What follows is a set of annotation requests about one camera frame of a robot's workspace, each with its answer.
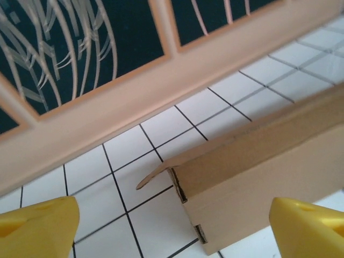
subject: cardboard box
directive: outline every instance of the cardboard box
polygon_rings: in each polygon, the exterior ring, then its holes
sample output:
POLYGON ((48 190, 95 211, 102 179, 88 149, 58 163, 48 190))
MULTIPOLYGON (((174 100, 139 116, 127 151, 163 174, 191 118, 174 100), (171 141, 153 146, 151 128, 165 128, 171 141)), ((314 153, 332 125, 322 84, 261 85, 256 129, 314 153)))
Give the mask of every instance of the cardboard box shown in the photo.
POLYGON ((274 197, 344 187, 344 84, 162 163, 207 254, 269 225, 274 197))

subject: white tile floor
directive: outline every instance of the white tile floor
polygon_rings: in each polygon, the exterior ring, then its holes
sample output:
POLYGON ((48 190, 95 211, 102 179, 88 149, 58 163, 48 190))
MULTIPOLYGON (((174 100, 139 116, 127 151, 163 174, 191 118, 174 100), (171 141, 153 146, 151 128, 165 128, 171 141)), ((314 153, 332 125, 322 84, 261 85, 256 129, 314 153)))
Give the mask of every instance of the white tile floor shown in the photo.
MULTIPOLYGON (((163 160, 341 81, 344 16, 0 198, 0 213, 74 195, 69 258, 207 257, 166 173, 135 186, 163 160)), ((344 211, 344 193, 318 204, 344 211)), ((280 255, 267 227, 210 257, 280 255)))

